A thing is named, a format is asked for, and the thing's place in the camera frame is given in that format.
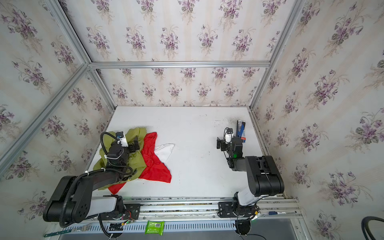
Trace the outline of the red cloth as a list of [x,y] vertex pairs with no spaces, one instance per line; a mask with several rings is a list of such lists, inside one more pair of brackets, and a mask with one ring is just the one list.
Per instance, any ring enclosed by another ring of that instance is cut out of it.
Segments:
[[[158,134],[156,132],[146,133],[144,137],[144,147],[141,150],[141,154],[144,157],[147,167],[139,179],[169,184],[172,180],[171,172],[154,153],[157,137]],[[116,194],[123,186],[124,184],[121,184],[109,187],[108,189],[112,194]]]

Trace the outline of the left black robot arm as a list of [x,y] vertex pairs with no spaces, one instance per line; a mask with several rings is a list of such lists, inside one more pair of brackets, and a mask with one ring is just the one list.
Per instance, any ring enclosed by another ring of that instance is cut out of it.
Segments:
[[129,167],[128,162],[129,156],[140,150],[140,144],[137,137],[129,143],[123,132],[116,135],[101,133],[102,137],[105,135],[113,139],[108,149],[104,143],[101,144],[107,160],[106,167],[85,171],[79,176],[62,177],[43,211],[45,222],[59,223],[60,227],[66,228],[92,217],[101,218],[106,214],[120,217],[125,215],[127,208],[121,196],[92,195],[97,189],[128,180],[137,173],[137,170]]

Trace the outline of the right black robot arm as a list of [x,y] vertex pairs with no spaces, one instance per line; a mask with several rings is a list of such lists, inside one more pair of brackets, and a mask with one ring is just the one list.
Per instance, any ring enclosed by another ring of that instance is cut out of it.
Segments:
[[217,149],[225,154],[229,168],[247,174],[248,186],[234,194],[235,210],[251,207],[265,197],[282,194],[285,184],[272,156],[243,156],[239,137],[217,138]]

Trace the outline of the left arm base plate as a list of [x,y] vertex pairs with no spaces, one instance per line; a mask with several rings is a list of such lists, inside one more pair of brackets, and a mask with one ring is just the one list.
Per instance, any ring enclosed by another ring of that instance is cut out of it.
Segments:
[[140,208],[140,204],[124,204],[121,210],[115,209],[113,212],[101,214],[101,219],[102,221],[138,220]]

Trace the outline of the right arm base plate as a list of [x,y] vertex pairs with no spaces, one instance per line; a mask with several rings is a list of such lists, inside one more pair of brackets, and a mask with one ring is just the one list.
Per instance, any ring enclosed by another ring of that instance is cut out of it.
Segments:
[[258,214],[259,207],[257,205],[251,206],[241,206],[237,203],[228,201],[228,202],[219,202],[218,203],[219,218],[251,218]]

